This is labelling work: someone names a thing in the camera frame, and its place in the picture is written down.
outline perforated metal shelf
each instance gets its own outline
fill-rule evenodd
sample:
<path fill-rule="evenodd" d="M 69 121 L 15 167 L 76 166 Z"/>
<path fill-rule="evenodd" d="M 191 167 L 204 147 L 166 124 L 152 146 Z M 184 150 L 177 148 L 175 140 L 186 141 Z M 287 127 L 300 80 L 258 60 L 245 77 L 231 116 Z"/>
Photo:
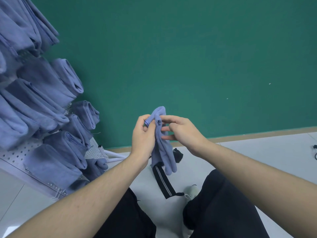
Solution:
<path fill-rule="evenodd" d="M 32 150 L 39 147 L 42 144 L 42 140 L 30 139 L 19 145 L 12 151 L 5 151 L 0 149 L 0 168 L 5 172 L 22 180 L 25 184 L 33 187 L 41 193 L 53 198 L 60 199 L 67 194 L 62 192 L 53 183 L 43 183 L 33 176 L 28 169 L 25 168 L 23 160 L 30 154 Z M 98 144 L 94 138 L 90 140 L 91 148 L 86 152 L 86 159 L 99 159 L 102 156 L 101 151 L 98 149 Z"/>

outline teal wall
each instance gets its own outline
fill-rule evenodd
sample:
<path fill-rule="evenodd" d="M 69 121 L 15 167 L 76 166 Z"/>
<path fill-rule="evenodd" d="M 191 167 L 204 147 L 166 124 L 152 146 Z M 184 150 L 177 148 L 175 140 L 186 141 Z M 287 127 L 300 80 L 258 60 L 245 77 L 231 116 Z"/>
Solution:
<path fill-rule="evenodd" d="M 317 0 L 32 0 L 100 111 L 95 138 L 131 145 L 164 105 L 206 137 L 317 125 Z"/>

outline right hand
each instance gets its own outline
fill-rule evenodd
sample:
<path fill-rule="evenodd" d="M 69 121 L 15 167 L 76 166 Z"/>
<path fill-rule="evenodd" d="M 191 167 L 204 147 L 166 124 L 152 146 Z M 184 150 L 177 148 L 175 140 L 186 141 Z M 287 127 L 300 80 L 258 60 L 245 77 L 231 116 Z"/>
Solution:
<path fill-rule="evenodd" d="M 164 123 L 169 124 L 169 126 L 162 127 L 161 130 L 174 132 L 173 135 L 162 136 L 162 139 L 176 140 L 184 145 L 193 155 L 200 157 L 200 149 L 209 141 L 199 132 L 193 123 L 189 119 L 173 115 L 161 115 L 160 117 Z"/>

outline leg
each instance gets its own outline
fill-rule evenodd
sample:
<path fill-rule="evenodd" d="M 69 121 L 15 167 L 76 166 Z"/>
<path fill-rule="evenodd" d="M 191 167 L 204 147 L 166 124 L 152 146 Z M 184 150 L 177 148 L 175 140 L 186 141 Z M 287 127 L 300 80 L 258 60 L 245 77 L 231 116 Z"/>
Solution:
<path fill-rule="evenodd" d="M 141 210 L 129 188 L 94 238 L 154 238 L 156 226 Z"/>
<path fill-rule="evenodd" d="M 193 238 L 269 237 L 255 206 L 217 170 L 185 206 L 183 219 Z"/>

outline white floor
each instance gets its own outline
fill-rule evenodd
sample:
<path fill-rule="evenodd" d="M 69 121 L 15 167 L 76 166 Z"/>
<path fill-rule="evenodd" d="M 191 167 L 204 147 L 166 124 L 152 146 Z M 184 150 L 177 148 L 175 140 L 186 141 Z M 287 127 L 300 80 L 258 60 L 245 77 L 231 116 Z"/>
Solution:
<path fill-rule="evenodd" d="M 317 150 L 312 149 L 314 144 L 317 144 L 317 132 L 221 143 L 225 147 L 317 184 L 317 160 L 314 159 Z M 169 176 L 175 191 L 182 192 L 186 186 L 192 184 L 201 186 L 214 168 L 191 155 L 186 148 L 178 149 L 184 154 L 184 158 L 177 165 L 177 172 Z M 134 180 L 131 188 L 140 200 L 141 208 L 156 226 L 180 235 L 184 198 L 174 196 L 166 200 L 149 165 Z M 2 171 L 0 191 L 0 238 L 54 202 Z M 259 214 L 271 238 L 291 237 L 263 212 L 259 211 Z"/>

